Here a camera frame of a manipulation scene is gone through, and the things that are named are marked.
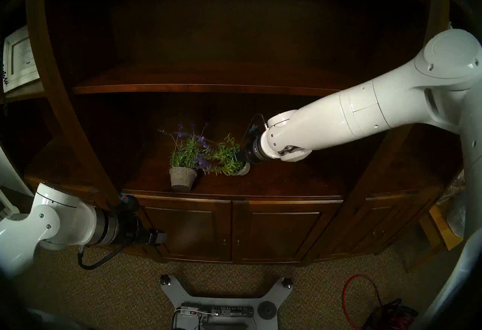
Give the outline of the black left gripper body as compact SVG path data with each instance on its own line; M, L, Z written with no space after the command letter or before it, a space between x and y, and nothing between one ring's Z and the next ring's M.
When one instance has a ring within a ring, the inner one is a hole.
M136 211L118 208L118 244L148 245L151 237L150 223L144 226L146 215L141 208Z

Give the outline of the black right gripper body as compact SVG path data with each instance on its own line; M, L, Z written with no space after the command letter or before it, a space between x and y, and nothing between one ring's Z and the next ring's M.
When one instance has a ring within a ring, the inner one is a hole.
M263 161L263 156L258 150L259 139L251 139L241 149L241 162L249 162L252 164L259 164Z

